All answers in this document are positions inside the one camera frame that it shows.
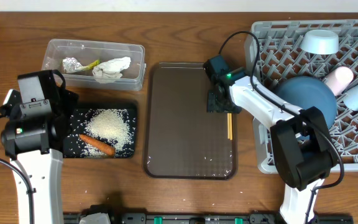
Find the wooden chopstick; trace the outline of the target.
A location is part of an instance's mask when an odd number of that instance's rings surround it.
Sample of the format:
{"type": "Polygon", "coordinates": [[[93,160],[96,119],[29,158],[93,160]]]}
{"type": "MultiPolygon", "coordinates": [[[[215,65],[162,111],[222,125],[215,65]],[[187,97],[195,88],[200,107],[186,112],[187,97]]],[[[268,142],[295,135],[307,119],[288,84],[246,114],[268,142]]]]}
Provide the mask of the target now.
{"type": "Polygon", "coordinates": [[[228,122],[228,138],[232,141],[233,133],[232,133],[232,113],[227,114],[227,122],[228,122]]]}
{"type": "Polygon", "coordinates": [[[227,138],[232,140],[232,114],[227,114],[227,138]]]}

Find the green foil snack wrapper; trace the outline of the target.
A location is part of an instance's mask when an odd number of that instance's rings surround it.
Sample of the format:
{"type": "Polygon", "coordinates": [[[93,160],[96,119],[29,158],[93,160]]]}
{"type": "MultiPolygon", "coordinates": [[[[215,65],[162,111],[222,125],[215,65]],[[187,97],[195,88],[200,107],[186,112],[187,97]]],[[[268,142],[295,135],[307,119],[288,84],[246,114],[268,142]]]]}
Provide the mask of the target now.
{"type": "Polygon", "coordinates": [[[67,57],[62,60],[63,71],[65,73],[84,72],[93,69],[100,64],[100,60],[95,60],[89,65],[82,65],[76,58],[67,57]]]}

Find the orange carrot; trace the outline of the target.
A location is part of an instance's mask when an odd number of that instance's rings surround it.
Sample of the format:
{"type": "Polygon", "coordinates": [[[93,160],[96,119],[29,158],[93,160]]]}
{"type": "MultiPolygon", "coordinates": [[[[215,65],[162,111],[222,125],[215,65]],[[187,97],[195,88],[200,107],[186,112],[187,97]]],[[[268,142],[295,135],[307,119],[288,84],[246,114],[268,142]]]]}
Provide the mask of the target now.
{"type": "Polygon", "coordinates": [[[105,153],[106,155],[108,155],[108,156],[115,155],[116,150],[112,146],[105,144],[97,139],[86,136],[84,134],[80,134],[79,137],[82,141],[84,141],[87,144],[90,144],[91,146],[95,147],[96,149],[105,153]]]}

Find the white tissue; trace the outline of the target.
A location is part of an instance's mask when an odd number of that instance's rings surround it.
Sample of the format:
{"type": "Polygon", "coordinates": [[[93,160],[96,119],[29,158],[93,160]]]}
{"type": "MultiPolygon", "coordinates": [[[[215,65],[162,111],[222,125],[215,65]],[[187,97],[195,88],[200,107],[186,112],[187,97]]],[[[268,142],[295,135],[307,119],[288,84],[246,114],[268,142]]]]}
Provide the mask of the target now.
{"type": "Polygon", "coordinates": [[[131,58],[114,58],[93,68],[93,78],[98,83],[114,83],[122,77],[122,71],[130,67],[131,58]]]}

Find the dark blue plate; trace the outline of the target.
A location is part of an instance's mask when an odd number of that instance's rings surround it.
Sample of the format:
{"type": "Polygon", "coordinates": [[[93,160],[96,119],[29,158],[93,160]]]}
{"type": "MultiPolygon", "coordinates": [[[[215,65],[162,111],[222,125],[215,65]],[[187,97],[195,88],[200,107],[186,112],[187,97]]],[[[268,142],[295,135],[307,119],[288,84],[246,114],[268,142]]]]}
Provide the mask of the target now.
{"type": "Polygon", "coordinates": [[[304,110],[316,107],[323,113],[328,129],[334,124],[337,111],[336,98],[321,80],[307,76],[291,78],[276,87],[274,93],[304,110]]]}

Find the light blue bowl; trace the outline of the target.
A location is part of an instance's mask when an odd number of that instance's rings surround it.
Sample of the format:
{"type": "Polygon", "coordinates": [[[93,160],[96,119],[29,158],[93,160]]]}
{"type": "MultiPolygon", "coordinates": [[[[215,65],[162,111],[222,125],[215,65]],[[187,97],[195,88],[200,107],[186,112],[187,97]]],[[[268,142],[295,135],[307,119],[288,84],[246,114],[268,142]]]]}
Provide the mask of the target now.
{"type": "Polygon", "coordinates": [[[311,54],[336,54],[339,50],[339,36],[330,30],[310,30],[304,35],[300,48],[311,54]]]}

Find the white pink cup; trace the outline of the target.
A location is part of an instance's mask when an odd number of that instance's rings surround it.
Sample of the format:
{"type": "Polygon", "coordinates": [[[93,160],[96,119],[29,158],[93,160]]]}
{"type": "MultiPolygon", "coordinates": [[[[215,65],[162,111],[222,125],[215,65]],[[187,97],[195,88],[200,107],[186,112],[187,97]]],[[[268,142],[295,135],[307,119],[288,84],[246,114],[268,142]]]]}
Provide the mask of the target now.
{"type": "Polygon", "coordinates": [[[353,81],[354,74],[348,67],[338,67],[326,75],[323,83],[333,92],[334,96],[340,95],[353,81]]]}

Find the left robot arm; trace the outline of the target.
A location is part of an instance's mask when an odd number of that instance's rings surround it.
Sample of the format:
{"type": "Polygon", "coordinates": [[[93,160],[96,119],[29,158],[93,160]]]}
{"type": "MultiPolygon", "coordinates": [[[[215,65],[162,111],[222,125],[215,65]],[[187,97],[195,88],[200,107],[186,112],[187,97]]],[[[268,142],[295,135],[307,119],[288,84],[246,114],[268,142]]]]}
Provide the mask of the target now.
{"type": "Polygon", "coordinates": [[[58,85],[58,70],[19,75],[0,115],[8,118],[1,143],[14,168],[20,223],[63,223],[63,140],[71,133],[78,95],[58,85]]]}

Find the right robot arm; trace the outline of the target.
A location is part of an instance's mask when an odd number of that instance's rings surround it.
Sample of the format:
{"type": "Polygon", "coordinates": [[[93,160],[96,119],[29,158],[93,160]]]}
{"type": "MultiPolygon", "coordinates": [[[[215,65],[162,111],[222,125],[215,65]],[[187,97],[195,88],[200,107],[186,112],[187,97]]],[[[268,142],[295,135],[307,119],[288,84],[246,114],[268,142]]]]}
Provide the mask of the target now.
{"type": "Polygon", "coordinates": [[[221,55],[207,60],[203,68],[212,83],[207,110],[228,116],[248,111],[270,132],[276,170],[285,183],[280,215],[285,223],[311,223],[319,190],[338,185],[325,178],[343,162],[331,141],[322,112],[304,110],[266,89],[243,68],[231,70],[221,55]]]}

